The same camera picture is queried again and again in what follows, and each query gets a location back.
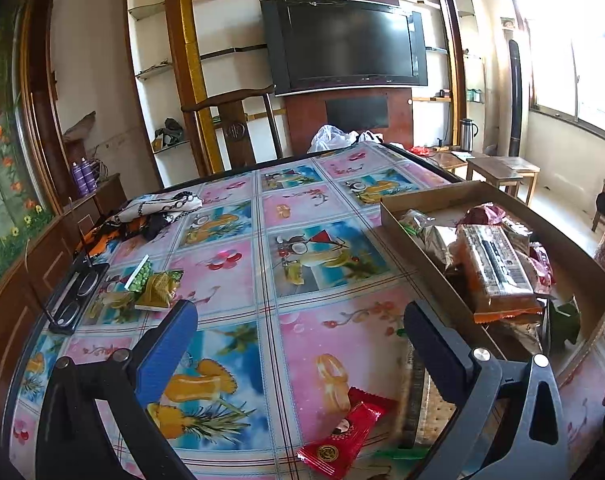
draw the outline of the chair backrest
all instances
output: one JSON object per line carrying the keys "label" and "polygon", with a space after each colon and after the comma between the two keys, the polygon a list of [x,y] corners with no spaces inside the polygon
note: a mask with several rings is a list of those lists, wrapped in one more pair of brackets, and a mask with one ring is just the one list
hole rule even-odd
{"label": "chair backrest", "polygon": [[276,157],[282,158],[282,146],[278,136],[278,128],[274,119],[274,112],[271,108],[269,94],[274,91],[274,85],[263,89],[240,89],[233,92],[208,97],[200,101],[193,107],[183,107],[183,112],[198,113],[204,108],[215,106],[218,108],[222,131],[224,132],[225,144],[231,168],[244,168],[256,163],[254,149],[251,146],[249,138],[249,128],[247,127],[247,116],[242,106],[242,101],[248,97],[262,97],[265,102],[266,116],[269,121],[269,129],[276,148]]}

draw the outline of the bag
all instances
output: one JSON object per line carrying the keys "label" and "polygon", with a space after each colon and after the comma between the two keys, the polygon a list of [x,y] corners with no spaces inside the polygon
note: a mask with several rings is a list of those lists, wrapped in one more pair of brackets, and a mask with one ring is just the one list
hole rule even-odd
{"label": "bag", "polygon": [[337,127],[325,124],[311,139],[311,147],[307,153],[347,148],[355,142],[356,135],[356,132],[345,134]]}

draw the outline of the tv screen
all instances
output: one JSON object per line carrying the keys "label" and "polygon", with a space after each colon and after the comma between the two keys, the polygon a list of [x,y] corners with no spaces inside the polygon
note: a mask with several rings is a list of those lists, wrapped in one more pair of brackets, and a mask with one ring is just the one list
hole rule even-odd
{"label": "tv screen", "polygon": [[426,85],[419,13],[358,0],[262,0],[276,94]]}

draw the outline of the cardboard box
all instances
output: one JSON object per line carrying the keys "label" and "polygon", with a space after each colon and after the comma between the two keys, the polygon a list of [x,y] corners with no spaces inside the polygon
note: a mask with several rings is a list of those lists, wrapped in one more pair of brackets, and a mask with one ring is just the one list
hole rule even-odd
{"label": "cardboard box", "polygon": [[455,328],[472,347],[483,346],[497,357],[522,360],[522,348],[513,341],[492,338],[483,326],[473,322],[473,314],[447,279],[420,248],[415,238],[397,222],[408,209],[435,217],[438,225],[454,226],[473,206],[494,202],[520,219],[544,245],[557,284],[553,294],[560,300],[575,296],[581,311],[581,334],[576,345],[565,343],[565,352],[551,356],[558,384],[566,382],[582,362],[605,326],[605,272],[575,242],[529,209],[486,182],[459,182],[428,190],[383,197],[382,225],[394,240],[398,252],[419,269],[439,305],[442,321]]}

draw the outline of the window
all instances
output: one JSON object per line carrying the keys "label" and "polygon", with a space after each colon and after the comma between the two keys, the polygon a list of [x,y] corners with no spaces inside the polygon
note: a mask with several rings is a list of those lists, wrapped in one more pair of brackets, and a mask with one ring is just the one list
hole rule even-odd
{"label": "window", "polygon": [[590,1],[514,4],[531,45],[531,107],[605,138],[605,13]]}

